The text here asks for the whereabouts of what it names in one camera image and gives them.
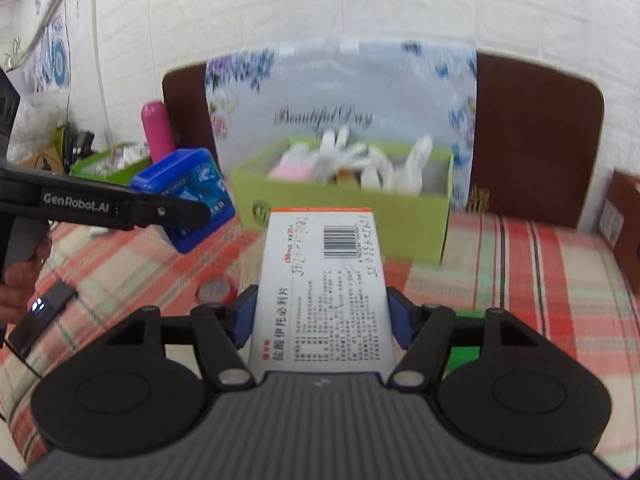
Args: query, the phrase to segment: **plaid bedsheet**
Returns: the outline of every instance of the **plaid bedsheet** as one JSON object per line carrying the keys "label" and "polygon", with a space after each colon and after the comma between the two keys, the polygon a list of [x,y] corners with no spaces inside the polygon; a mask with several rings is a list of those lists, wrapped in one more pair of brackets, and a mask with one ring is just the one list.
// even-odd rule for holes
{"label": "plaid bedsheet", "polygon": [[[155,304],[166,316],[187,313],[198,286],[220,272],[236,285],[257,283],[263,239],[230,222],[180,256],[153,229],[91,239],[64,224],[38,282],[60,277],[80,298],[29,357],[47,374],[133,310]],[[457,310],[502,306],[592,370],[607,386],[613,413],[597,453],[628,473],[639,462],[640,329],[612,253],[597,237],[494,216],[452,214],[441,266],[384,263],[387,285],[415,303]],[[31,418],[37,380],[7,349],[0,352],[0,406],[27,464],[46,452]]]}

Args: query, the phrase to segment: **barcode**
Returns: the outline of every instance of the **barcode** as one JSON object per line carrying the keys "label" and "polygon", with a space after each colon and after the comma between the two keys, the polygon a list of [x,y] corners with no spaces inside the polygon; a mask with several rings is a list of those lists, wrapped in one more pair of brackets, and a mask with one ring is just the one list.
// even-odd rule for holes
{"label": "barcode", "polygon": [[325,258],[359,258],[360,244],[356,226],[324,226]]}

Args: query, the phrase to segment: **blue box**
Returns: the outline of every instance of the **blue box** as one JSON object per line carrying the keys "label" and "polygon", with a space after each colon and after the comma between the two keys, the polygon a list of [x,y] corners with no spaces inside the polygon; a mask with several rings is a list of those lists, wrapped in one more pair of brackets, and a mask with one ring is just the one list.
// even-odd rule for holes
{"label": "blue box", "polygon": [[135,176],[130,186],[147,193],[204,202],[209,206],[211,219],[202,229],[164,228],[170,242],[181,254],[190,252],[236,214],[218,167],[206,148],[176,150]]}

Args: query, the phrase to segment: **reddish brown box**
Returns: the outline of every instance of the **reddish brown box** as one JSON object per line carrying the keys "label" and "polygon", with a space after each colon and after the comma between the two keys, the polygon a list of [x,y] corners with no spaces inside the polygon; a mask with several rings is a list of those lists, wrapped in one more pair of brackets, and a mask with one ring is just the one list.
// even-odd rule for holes
{"label": "reddish brown box", "polygon": [[613,172],[599,227],[631,290],[640,295],[640,176]]}

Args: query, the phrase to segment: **silver screw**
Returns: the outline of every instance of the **silver screw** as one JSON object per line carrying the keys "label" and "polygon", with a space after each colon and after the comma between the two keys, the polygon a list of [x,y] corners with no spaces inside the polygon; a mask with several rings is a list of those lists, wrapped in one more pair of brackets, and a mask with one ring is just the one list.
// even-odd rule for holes
{"label": "silver screw", "polygon": [[227,370],[222,370],[218,374],[218,378],[226,386],[240,386],[251,379],[251,374],[246,370],[242,370],[242,368],[228,368]]}
{"label": "silver screw", "polygon": [[402,370],[394,374],[394,382],[398,386],[415,388],[424,382],[424,375],[415,370]]}

